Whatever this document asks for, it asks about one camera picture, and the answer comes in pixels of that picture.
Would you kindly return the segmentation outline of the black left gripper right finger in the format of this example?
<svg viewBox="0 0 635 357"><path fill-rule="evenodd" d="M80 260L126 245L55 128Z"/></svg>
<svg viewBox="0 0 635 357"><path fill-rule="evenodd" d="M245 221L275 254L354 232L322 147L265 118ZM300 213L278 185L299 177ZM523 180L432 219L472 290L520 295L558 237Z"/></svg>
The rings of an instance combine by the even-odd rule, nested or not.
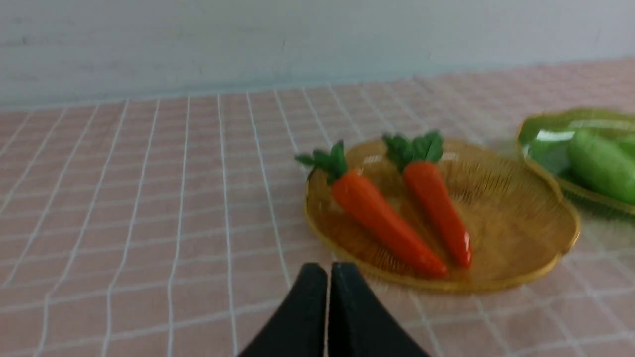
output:
<svg viewBox="0 0 635 357"><path fill-rule="evenodd" d="M335 262L331 268L327 328L330 357L428 357L394 319L358 267Z"/></svg>

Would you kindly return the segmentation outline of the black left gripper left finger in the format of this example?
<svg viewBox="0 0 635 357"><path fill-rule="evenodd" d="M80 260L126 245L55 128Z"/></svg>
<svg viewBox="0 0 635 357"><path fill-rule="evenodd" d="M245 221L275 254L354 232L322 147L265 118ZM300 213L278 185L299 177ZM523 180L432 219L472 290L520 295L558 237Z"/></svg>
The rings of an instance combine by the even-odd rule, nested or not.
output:
<svg viewBox="0 0 635 357"><path fill-rule="evenodd" d="M324 353L327 272L305 263L292 288L241 357L321 357Z"/></svg>

